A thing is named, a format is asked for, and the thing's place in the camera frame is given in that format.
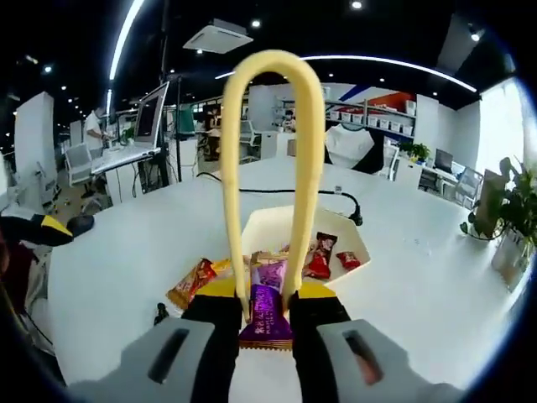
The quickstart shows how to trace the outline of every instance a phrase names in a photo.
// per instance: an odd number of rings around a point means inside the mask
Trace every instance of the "white hexagonal tray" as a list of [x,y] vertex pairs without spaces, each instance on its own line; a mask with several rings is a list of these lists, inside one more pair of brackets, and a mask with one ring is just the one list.
[[[291,226],[293,224],[293,206],[264,208],[250,214],[246,227],[242,231],[242,254],[250,255],[259,250],[277,252],[289,244]],[[333,284],[345,275],[360,270],[371,261],[368,248],[360,237],[358,228],[353,221],[340,214],[317,208],[310,241],[316,241],[317,232],[329,233],[337,236],[337,242],[332,250],[330,259],[330,279],[322,281],[324,284]],[[340,252],[354,252],[362,263],[352,271],[346,271],[336,254]]]

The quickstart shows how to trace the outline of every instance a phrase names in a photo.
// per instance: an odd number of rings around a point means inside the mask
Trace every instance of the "wrapped candy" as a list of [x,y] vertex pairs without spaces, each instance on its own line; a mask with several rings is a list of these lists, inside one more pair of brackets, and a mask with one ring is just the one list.
[[336,254],[336,257],[341,261],[341,265],[347,271],[354,270],[361,264],[354,252],[340,252]]
[[200,263],[194,266],[183,280],[168,291],[166,296],[168,296],[169,300],[181,309],[188,308],[196,291],[216,277],[211,265],[212,263],[209,259],[201,259]]
[[317,233],[317,246],[313,251],[313,257],[303,270],[303,274],[316,279],[326,280],[330,278],[330,257],[332,249],[337,242],[337,236],[327,233]]
[[251,268],[252,321],[239,335],[241,348],[292,349],[293,334],[280,295],[286,268],[286,260]]

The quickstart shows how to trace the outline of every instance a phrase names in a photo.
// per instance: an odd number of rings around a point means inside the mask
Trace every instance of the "office chair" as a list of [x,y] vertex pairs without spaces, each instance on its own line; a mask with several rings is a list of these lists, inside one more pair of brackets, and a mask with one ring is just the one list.
[[239,160],[239,164],[260,160],[261,136],[257,136],[253,131],[252,121],[241,121],[241,136],[239,143],[246,149],[246,155]]
[[399,156],[399,147],[394,145],[384,145],[384,166],[377,173],[378,176],[386,178],[388,181],[394,180],[395,162]]
[[482,174],[472,168],[466,167],[455,186],[446,181],[442,181],[442,196],[460,206],[472,209],[482,182]]
[[[87,144],[82,143],[74,147],[70,147],[65,152],[65,162],[67,165],[67,175],[69,176],[69,186],[90,184],[93,180],[91,177],[91,155]],[[86,199],[82,205],[82,212],[95,204],[100,210],[103,209],[101,202],[98,200],[98,195],[92,195]]]

